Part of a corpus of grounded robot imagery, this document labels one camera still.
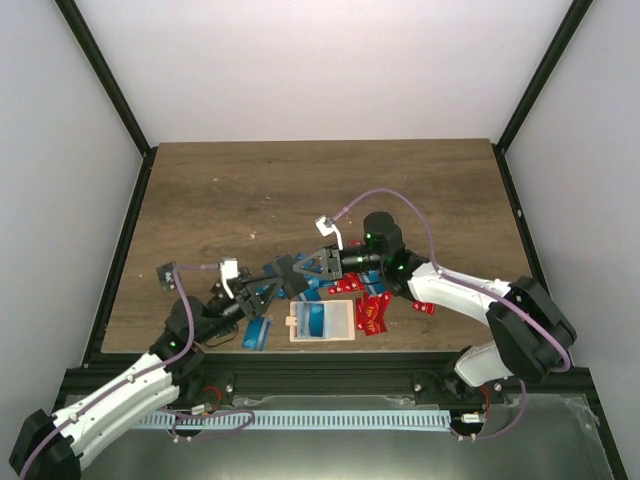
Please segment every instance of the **black wire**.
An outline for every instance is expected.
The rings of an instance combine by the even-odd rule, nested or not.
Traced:
[[[220,345],[224,345],[225,343],[232,342],[238,336],[238,332],[239,331],[240,331],[240,327],[238,326],[237,323],[234,323],[233,324],[233,334],[232,334],[231,337],[227,338],[226,340],[223,340],[222,342],[214,343],[213,345],[205,342],[204,346],[207,347],[207,348],[216,348],[216,347],[219,347]]]

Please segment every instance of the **black metal frame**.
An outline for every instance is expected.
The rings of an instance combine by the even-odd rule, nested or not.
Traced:
[[[493,145],[532,275],[545,288],[547,284],[544,273],[511,179],[505,154],[591,3],[592,0],[572,2],[503,135],[498,144]],[[85,351],[83,367],[67,370],[55,409],[60,408],[70,395],[87,395],[93,392],[139,357],[134,354],[102,353],[101,348],[157,151],[157,147],[151,148],[148,144],[75,1],[56,0],[56,4],[113,102],[143,160]],[[427,404],[433,403],[434,398],[414,392],[416,378],[419,378],[421,372],[441,372],[454,355],[452,352],[210,354],[204,361],[203,370],[206,377],[224,378],[225,382],[231,382],[234,395],[413,395],[417,403]],[[516,393],[518,390],[519,385],[516,381],[504,382],[504,392]],[[591,410],[600,420],[598,431],[615,478],[627,478],[588,369],[573,368],[562,375],[552,374],[543,384],[530,386],[529,390],[532,393],[584,394]],[[441,408],[461,408],[460,403],[437,403]]]

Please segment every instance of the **robotic arm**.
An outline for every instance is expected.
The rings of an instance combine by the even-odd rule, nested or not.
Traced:
[[[16,473],[38,480],[80,478],[113,440],[186,389],[205,356],[197,343],[229,331],[242,318],[262,316],[281,289],[288,298],[299,295],[309,288],[305,275],[338,280],[346,273],[378,270],[393,295],[439,304],[488,325],[494,340],[464,349],[453,368],[443,372],[442,387],[456,398],[508,376],[539,383],[566,363],[563,353],[575,342],[575,330],[535,280],[507,283],[445,272],[405,247],[400,228],[386,212],[365,218],[364,244],[353,247],[343,247],[330,221],[321,217],[317,225],[325,236],[336,233],[338,243],[297,262],[291,255],[279,257],[270,264],[274,274],[263,277],[252,277],[238,269],[235,259],[224,259],[207,304],[186,297],[177,270],[161,267],[165,287],[181,294],[164,333],[133,366],[92,395],[51,416],[38,410],[28,417],[10,458]],[[523,322],[518,310],[535,326]]]

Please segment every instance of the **brown wooden surface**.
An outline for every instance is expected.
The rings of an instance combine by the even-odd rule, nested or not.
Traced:
[[[162,144],[103,351],[142,352],[162,332],[178,297],[161,290],[157,266],[232,256],[259,272],[283,252],[311,253],[332,243],[319,235],[314,220],[383,186],[407,195],[427,215],[441,264],[486,278],[529,274],[487,140]],[[369,197],[341,219],[344,238],[362,237],[362,219],[378,209],[395,217],[409,248],[428,254],[415,214],[387,194]],[[189,294],[209,299],[214,274],[185,272],[182,278]],[[387,333],[367,337],[357,331],[352,342],[295,344],[284,326],[287,311],[285,300],[269,311],[274,325],[268,351],[459,349],[490,339],[474,320],[442,307],[428,316],[394,298]],[[246,351],[240,347],[245,326],[241,322],[236,340],[219,350]]]

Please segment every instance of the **gray wall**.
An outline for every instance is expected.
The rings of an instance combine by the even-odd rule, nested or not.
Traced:
[[[153,144],[497,140],[570,0],[78,0]]]
[[[0,2],[0,478],[78,366],[140,156],[53,1]]]
[[[630,478],[640,394],[640,2],[593,2],[509,165]]]

